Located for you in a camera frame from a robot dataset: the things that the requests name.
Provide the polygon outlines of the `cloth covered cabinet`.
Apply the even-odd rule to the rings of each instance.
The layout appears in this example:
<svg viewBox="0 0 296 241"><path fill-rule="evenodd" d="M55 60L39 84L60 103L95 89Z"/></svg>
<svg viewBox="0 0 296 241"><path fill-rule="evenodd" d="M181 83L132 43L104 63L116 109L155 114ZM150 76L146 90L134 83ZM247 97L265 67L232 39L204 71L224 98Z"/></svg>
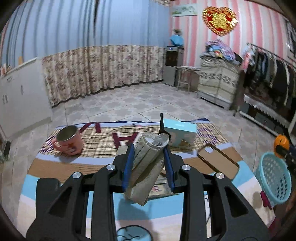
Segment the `cloth covered cabinet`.
<svg viewBox="0 0 296 241"><path fill-rule="evenodd" d="M237 90L239 65L210 56L201 57L197 96L229 110Z"/></svg>

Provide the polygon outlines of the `framed wall picture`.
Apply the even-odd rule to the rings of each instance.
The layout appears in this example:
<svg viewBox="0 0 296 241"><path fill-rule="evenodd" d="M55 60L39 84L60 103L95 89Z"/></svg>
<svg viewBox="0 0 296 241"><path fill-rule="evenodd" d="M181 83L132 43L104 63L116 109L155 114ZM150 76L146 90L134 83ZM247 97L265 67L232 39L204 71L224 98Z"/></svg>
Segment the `framed wall picture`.
<svg viewBox="0 0 296 241"><path fill-rule="evenodd" d="M285 19L285 24L287 27L288 47L291 52L295 53L295 30L288 19Z"/></svg>

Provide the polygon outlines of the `red heart wall decoration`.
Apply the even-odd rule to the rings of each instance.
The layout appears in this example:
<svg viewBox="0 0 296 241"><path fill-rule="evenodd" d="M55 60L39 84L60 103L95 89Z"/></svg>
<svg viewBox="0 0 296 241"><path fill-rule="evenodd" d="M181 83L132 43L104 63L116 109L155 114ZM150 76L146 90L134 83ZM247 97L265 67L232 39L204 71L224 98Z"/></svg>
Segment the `red heart wall decoration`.
<svg viewBox="0 0 296 241"><path fill-rule="evenodd" d="M203 10L202 19L205 25L220 37L229 34L238 24L236 13L227 7L208 6Z"/></svg>

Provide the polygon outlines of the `water dispenser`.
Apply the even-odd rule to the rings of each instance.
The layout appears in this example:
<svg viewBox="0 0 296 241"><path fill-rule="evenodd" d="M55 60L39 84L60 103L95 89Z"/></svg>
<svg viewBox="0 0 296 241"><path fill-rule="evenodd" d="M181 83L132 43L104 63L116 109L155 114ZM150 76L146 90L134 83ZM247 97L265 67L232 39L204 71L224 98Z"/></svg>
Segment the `water dispenser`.
<svg viewBox="0 0 296 241"><path fill-rule="evenodd" d="M184 48L166 46L163 83L169 86L177 85L177 67L183 64Z"/></svg>

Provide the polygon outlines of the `light blue plastic basket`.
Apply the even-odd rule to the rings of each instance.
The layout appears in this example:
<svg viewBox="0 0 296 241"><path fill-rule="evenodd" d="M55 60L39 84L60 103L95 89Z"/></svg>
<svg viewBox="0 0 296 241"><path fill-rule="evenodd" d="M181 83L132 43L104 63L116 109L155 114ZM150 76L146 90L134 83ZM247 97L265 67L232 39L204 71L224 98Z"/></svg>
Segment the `light blue plastic basket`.
<svg viewBox="0 0 296 241"><path fill-rule="evenodd" d="M271 208L285 203L291 194L292 179L285 161L273 152L261 156L254 172Z"/></svg>

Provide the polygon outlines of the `low shelf with lace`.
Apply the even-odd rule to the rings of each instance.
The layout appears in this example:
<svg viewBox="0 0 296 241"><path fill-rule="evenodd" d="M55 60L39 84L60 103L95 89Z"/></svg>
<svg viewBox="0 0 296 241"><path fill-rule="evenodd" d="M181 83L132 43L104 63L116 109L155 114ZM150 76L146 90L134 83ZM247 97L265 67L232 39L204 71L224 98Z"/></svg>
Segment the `low shelf with lace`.
<svg viewBox="0 0 296 241"><path fill-rule="evenodd" d="M239 114L274 136L295 133L295 111L275 110L251 95L244 95Z"/></svg>

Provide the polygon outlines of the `brown phone case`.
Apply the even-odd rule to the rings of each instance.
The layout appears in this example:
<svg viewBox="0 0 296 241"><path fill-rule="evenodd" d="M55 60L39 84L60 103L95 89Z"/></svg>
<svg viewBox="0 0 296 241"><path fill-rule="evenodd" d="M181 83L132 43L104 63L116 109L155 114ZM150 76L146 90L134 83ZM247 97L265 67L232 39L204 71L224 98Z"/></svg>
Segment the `brown phone case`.
<svg viewBox="0 0 296 241"><path fill-rule="evenodd" d="M198 150L198 157L216 173L223 173L233 180L239 171L239 165L213 144L206 144Z"/></svg>

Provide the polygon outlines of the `white cabinet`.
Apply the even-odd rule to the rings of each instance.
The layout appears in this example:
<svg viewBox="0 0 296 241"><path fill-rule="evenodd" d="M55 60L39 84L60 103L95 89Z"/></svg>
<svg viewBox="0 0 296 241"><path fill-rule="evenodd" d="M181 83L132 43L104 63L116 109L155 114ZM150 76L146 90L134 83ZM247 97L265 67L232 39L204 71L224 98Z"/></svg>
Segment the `white cabinet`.
<svg viewBox="0 0 296 241"><path fill-rule="evenodd" d="M31 59L1 77L1 131L5 138L16 138L52 118L41 59Z"/></svg>

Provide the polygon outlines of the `small metal stool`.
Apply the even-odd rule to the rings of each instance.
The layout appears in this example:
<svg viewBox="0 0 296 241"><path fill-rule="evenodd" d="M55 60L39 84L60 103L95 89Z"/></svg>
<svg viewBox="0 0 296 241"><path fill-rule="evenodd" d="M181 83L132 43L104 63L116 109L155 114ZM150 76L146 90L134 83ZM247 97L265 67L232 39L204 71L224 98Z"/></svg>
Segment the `small metal stool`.
<svg viewBox="0 0 296 241"><path fill-rule="evenodd" d="M187 86L187 91L190 93L193 75L199 75L201 69L193 66L175 66L177 76L177 90L181 85Z"/></svg>

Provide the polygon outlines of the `blue potted plant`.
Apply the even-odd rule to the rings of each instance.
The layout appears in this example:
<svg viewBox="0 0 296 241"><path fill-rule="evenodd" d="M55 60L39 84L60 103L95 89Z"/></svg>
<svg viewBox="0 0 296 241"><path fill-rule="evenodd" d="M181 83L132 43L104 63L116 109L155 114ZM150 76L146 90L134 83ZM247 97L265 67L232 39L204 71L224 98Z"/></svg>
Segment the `blue potted plant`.
<svg viewBox="0 0 296 241"><path fill-rule="evenodd" d="M184 39L180 29L174 29L174 33L170 37L170 42L174 46L184 47Z"/></svg>

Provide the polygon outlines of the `orange peel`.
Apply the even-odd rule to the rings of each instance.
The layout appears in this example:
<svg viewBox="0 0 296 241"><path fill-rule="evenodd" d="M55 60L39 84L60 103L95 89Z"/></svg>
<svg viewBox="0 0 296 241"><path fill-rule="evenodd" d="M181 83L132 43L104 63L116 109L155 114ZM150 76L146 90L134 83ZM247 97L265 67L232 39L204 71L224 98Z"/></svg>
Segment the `orange peel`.
<svg viewBox="0 0 296 241"><path fill-rule="evenodd" d="M274 152L276 152L276 147L277 146L281 146L286 150L290 149L290 142L288 140L288 138L282 134L279 134L276 139L274 140L274 144L273 144L273 150Z"/></svg>

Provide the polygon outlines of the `light blue cardboard box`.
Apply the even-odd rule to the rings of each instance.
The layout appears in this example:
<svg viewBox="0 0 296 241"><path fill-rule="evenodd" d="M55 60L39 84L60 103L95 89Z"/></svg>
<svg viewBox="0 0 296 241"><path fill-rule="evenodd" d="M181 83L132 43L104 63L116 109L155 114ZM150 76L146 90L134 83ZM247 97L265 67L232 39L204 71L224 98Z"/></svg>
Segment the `light blue cardboard box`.
<svg viewBox="0 0 296 241"><path fill-rule="evenodd" d="M177 120L164 119L164 130L171 136L169 145L176 148L189 148L197 135L195 123Z"/></svg>

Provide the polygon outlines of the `pile of clothes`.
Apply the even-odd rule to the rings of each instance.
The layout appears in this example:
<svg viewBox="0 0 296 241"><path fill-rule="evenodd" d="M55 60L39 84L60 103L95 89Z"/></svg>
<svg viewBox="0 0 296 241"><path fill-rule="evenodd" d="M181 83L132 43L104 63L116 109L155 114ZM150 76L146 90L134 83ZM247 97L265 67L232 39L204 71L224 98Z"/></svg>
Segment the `pile of clothes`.
<svg viewBox="0 0 296 241"><path fill-rule="evenodd" d="M200 57L213 57L228 62L242 62L242 58L220 39L206 42L205 51L201 53Z"/></svg>

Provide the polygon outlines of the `clothes rack with garments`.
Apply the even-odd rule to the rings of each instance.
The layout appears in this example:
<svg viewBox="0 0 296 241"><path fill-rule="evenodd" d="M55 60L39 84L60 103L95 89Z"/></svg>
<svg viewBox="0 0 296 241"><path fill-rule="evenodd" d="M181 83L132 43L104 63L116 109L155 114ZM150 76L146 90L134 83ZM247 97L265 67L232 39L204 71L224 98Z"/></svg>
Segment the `clothes rack with garments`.
<svg viewBox="0 0 296 241"><path fill-rule="evenodd" d="M295 66L262 47L248 43L243 52L245 96L261 111L291 122L295 114Z"/></svg>

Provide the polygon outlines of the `pink enamel mug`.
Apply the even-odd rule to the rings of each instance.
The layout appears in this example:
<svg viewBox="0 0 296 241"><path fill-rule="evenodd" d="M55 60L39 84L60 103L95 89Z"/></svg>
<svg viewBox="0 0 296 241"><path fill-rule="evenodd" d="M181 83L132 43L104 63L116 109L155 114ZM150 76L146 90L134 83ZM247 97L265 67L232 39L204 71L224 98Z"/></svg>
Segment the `pink enamel mug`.
<svg viewBox="0 0 296 241"><path fill-rule="evenodd" d="M83 141L77 126L66 126L59 130L56 137L51 140L53 147L69 156L80 154Z"/></svg>

